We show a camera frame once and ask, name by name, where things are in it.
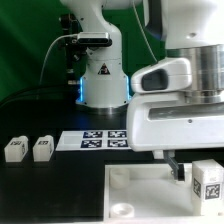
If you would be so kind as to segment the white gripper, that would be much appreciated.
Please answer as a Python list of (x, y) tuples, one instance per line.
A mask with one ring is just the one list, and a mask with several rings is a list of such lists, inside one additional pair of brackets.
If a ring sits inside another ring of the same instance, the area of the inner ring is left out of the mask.
[(224, 103), (189, 105), (180, 93), (135, 94), (127, 110), (127, 140), (134, 151), (162, 151), (177, 181), (184, 165), (169, 150), (224, 147)]

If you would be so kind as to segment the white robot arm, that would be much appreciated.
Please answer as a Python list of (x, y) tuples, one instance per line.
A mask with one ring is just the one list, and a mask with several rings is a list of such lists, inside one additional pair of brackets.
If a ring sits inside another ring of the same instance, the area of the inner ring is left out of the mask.
[[(224, 147), (224, 0), (60, 0), (80, 22), (88, 47), (78, 104), (127, 109), (127, 140), (180, 169), (179, 149)], [(148, 31), (166, 56), (127, 77), (122, 36), (105, 10), (141, 4)]]

